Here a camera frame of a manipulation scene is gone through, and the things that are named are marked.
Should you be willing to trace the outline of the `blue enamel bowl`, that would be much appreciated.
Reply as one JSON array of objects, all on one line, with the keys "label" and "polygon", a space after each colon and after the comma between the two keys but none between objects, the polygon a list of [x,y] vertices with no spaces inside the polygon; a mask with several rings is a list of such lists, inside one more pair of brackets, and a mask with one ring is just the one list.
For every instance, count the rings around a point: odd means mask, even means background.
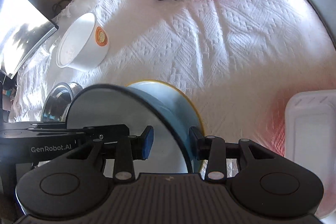
[{"label": "blue enamel bowl", "polygon": [[83,89],[70,104],[67,128],[124,124],[139,136],[154,128],[154,142],[146,160],[135,160],[135,174],[188,173],[177,142],[162,116],[127,87],[93,85]]}]

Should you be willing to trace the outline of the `stainless steel bowl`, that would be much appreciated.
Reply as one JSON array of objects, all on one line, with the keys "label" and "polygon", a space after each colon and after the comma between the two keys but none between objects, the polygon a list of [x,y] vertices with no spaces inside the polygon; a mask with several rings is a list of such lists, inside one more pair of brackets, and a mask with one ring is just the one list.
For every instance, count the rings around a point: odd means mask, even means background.
[{"label": "stainless steel bowl", "polygon": [[42,122],[64,122],[71,102],[82,91],[78,83],[59,83],[48,94],[43,106]]}]

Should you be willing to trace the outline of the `white bowl yellow rim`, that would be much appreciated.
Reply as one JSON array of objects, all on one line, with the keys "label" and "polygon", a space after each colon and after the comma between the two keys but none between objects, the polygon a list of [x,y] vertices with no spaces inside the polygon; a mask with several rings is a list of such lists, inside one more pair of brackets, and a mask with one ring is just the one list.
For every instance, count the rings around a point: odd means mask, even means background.
[{"label": "white bowl yellow rim", "polygon": [[159,80],[132,83],[127,88],[162,116],[186,162],[187,172],[200,172],[202,161],[193,155],[189,129],[204,133],[201,116],[191,100],[171,84]]}]

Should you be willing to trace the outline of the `red foil tray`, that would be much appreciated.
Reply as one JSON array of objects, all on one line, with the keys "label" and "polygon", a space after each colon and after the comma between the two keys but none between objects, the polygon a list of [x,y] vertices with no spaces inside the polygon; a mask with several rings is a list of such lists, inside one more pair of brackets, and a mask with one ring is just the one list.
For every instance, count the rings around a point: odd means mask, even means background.
[{"label": "red foil tray", "polygon": [[320,219],[335,213],[335,90],[300,92],[277,100],[272,108],[273,147],[316,174],[324,194]]}]

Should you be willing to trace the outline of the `white woven tablecloth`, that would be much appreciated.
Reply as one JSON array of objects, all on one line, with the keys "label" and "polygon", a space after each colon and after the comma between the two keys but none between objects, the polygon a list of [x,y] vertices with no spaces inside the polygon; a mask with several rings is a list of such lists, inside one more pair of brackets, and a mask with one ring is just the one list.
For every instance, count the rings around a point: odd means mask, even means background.
[{"label": "white woven tablecloth", "polygon": [[[68,27],[96,14],[111,45],[89,72],[56,65]],[[58,83],[160,80],[184,92],[205,131],[284,153],[289,99],[335,88],[335,48],[307,0],[72,0],[18,72],[11,122],[37,121]]]}]

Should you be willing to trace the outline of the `black curved monitor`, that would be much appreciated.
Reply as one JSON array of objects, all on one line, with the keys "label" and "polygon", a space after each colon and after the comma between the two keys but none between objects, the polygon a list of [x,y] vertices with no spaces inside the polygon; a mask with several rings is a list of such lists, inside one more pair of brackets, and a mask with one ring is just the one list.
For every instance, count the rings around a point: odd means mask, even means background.
[{"label": "black curved monitor", "polygon": [[1,72],[13,79],[20,67],[58,30],[29,0],[1,0]]}]

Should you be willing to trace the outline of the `white paper bowl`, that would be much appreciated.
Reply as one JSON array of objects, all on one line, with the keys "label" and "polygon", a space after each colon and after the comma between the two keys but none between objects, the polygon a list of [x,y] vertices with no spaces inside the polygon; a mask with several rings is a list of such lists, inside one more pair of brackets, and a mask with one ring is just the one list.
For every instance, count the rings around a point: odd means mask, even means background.
[{"label": "white paper bowl", "polygon": [[88,72],[98,67],[109,49],[109,38],[93,12],[77,18],[66,30],[56,53],[56,65]]}]

